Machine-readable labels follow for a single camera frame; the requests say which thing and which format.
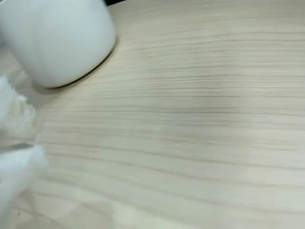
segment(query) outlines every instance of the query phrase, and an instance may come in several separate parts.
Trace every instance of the wooden table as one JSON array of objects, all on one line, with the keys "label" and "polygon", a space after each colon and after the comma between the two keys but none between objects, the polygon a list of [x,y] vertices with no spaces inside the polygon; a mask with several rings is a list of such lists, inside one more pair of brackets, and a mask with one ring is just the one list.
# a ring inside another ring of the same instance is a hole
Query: wooden table
[{"label": "wooden table", "polygon": [[128,0],[88,76],[32,84],[49,172],[15,229],[303,229],[305,2]]}]

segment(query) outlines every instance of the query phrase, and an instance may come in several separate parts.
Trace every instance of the white cup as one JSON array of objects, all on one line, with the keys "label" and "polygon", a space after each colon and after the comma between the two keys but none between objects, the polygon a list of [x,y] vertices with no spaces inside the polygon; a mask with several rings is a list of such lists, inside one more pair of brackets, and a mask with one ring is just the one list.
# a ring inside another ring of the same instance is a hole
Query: white cup
[{"label": "white cup", "polygon": [[63,86],[90,72],[116,38],[103,0],[0,0],[0,33],[44,87]]}]

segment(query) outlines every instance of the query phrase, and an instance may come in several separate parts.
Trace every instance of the wood grain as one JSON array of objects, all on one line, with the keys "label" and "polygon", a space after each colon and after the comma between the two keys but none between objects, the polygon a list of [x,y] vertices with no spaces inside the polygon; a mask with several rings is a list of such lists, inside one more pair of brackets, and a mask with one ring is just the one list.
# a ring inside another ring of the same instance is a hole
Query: wood grain
[{"label": "wood grain", "polygon": [[116,48],[69,86],[41,89],[0,50],[51,161],[14,228],[303,229],[305,2],[110,11]]}]

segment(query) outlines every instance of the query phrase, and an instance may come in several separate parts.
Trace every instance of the light wooden surface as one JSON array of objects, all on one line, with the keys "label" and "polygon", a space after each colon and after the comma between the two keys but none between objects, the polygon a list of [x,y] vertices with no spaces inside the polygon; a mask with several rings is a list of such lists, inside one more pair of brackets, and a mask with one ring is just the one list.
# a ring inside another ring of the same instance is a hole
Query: light wooden surface
[{"label": "light wooden surface", "polygon": [[305,2],[128,0],[90,75],[30,83],[51,167],[15,229],[303,229]]}]

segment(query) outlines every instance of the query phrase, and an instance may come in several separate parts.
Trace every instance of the mug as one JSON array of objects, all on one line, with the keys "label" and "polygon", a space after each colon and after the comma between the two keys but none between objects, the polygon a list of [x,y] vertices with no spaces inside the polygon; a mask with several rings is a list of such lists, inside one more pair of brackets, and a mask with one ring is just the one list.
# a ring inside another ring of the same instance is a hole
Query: mug
[{"label": "mug", "polygon": [[28,75],[44,87],[84,76],[116,40],[103,0],[0,0],[0,33]]}]

